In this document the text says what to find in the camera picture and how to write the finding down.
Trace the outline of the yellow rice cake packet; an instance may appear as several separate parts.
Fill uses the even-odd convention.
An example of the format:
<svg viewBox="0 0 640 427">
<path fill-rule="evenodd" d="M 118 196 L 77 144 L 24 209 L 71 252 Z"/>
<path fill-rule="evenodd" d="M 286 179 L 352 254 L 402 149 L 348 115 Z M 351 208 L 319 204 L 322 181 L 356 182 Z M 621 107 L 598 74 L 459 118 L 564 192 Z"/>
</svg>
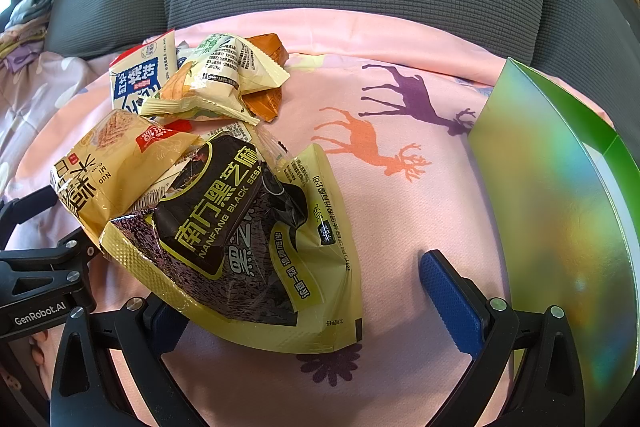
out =
<svg viewBox="0 0 640 427">
<path fill-rule="evenodd" d="M 198 141 L 196 134 L 114 109 L 53 165 L 50 183 L 98 243 L 107 222 L 122 216 Z"/>
</svg>

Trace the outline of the black sesame paste bag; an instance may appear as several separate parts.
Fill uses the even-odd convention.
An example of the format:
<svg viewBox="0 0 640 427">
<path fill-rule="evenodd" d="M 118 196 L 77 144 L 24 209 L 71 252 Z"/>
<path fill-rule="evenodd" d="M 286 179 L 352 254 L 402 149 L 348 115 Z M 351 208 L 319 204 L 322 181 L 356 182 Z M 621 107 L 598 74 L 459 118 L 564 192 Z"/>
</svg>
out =
<svg viewBox="0 0 640 427">
<path fill-rule="evenodd" d="M 328 156 L 220 132 L 103 248 L 165 303 L 238 345 L 293 355 L 362 337 L 358 254 Z"/>
</svg>

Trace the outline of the red white biscuit packet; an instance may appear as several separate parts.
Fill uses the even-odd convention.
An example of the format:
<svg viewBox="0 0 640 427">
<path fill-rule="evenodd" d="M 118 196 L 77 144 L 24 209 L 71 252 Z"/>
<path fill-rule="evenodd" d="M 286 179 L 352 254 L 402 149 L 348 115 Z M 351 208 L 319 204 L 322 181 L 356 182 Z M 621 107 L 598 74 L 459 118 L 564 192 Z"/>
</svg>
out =
<svg viewBox="0 0 640 427">
<path fill-rule="evenodd" d="M 160 90 L 175 72 L 173 30 L 122 52 L 108 66 L 112 107 L 139 114 L 143 101 Z"/>
</svg>

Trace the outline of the pale green cracker packet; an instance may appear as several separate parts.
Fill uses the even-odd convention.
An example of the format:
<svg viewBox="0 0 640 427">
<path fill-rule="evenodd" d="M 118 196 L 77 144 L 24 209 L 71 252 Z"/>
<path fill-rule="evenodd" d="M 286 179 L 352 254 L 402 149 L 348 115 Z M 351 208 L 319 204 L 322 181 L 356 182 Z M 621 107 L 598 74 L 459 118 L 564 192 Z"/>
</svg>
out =
<svg viewBox="0 0 640 427">
<path fill-rule="evenodd" d="M 194 121 L 230 118 L 256 126 L 263 120 L 250 113 L 242 94 L 250 91 L 253 80 L 265 77 L 267 61 L 247 38 L 210 35 L 190 51 L 157 94 L 143 101 L 141 114 Z M 276 72 L 284 72 L 283 86 L 290 74 L 284 66 L 277 66 Z"/>
</svg>

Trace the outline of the orange snack packet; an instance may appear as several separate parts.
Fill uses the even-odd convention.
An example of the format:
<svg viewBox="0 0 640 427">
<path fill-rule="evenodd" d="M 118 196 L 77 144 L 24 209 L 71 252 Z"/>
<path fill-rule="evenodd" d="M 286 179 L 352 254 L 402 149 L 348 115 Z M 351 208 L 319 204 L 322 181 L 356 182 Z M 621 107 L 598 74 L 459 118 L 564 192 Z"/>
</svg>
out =
<svg viewBox="0 0 640 427">
<path fill-rule="evenodd" d="M 280 112 L 282 103 L 282 83 L 284 72 L 276 72 L 276 67 L 283 68 L 288 60 L 288 51 L 277 34 L 262 34 L 248 37 L 247 41 L 268 57 L 264 66 L 265 77 L 253 80 L 250 91 L 242 94 L 246 108 L 260 120 L 274 121 Z"/>
</svg>

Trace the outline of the mauve spotted quilt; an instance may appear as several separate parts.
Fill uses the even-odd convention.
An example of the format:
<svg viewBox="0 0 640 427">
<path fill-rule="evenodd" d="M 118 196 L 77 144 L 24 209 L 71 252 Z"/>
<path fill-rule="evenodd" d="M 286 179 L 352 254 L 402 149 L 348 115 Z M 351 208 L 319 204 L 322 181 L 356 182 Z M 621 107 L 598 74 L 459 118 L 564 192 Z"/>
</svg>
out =
<svg viewBox="0 0 640 427">
<path fill-rule="evenodd" d="M 2 193 L 43 127 L 74 95 L 105 74 L 114 57 L 109 53 L 86 61 L 43 52 L 15 74 L 1 69 Z"/>
</svg>

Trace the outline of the green cardboard box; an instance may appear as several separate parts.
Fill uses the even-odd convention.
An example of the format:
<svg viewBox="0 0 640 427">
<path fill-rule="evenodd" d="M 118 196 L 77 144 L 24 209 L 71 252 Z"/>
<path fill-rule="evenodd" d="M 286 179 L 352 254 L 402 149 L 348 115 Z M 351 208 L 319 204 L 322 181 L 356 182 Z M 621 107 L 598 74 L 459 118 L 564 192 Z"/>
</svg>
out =
<svg viewBox="0 0 640 427">
<path fill-rule="evenodd" d="M 598 425 L 639 365 L 638 166 L 602 109 L 512 60 L 469 143 L 513 306 L 565 311 Z"/>
</svg>

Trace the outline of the folded floral cloth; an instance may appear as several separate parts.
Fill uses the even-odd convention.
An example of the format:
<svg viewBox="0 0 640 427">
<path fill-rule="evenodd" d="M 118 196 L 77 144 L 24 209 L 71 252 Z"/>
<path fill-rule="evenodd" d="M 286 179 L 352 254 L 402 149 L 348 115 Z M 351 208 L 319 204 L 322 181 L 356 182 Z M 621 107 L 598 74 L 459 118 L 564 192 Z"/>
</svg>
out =
<svg viewBox="0 0 640 427">
<path fill-rule="evenodd" d="M 16 74 L 43 49 L 54 0 L 22 0 L 1 33 L 1 66 Z"/>
</svg>

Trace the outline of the pink deer print blanket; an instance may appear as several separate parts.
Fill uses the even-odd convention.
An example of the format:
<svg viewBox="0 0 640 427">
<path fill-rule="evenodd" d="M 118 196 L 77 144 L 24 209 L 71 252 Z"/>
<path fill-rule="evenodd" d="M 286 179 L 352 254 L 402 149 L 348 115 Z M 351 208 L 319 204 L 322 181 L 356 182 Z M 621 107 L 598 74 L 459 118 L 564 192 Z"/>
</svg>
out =
<svg viewBox="0 0 640 427">
<path fill-rule="evenodd" d="M 211 20 L 176 32 L 273 32 L 290 79 L 271 133 L 292 154 L 331 161 L 361 268 L 363 337 L 315 357 L 241 347 L 190 325 L 167 365 L 213 426 L 423 426 L 462 376 L 459 352 L 419 281 L 442 251 L 488 296 L 505 296 L 497 232 L 463 135 L 503 59 L 430 26 L 357 12 L 297 9 Z"/>
</svg>

